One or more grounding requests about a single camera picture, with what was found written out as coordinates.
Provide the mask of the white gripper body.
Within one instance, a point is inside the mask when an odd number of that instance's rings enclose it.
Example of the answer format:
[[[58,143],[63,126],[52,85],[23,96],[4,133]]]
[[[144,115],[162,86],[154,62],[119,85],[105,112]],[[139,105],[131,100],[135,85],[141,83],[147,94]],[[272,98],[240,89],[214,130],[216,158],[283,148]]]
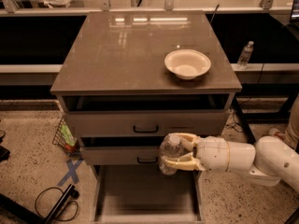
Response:
[[[196,158],[201,171],[226,171],[229,165],[230,147],[223,138],[208,136],[197,140]]]

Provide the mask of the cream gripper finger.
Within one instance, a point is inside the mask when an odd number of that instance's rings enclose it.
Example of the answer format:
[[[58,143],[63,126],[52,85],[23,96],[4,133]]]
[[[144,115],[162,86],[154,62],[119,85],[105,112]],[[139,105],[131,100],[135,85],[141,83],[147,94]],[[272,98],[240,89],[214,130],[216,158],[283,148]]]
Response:
[[[189,151],[197,147],[198,136],[193,133],[170,133],[168,138],[172,147],[182,146]]]
[[[201,161],[193,156],[192,152],[177,158],[164,156],[164,164],[169,168],[182,171],[205,171],[206,169]]]

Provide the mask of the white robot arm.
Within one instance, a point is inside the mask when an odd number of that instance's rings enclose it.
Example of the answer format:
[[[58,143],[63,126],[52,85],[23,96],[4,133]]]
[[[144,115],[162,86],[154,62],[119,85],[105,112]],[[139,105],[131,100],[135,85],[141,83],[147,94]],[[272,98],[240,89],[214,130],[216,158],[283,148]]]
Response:
[[[286,182],[299,191],[299,154],[273,136],[255,144],[170,133],[160,145],[160,169],[166,175],[183,171],[237,172],[254,184],[272,187]]]

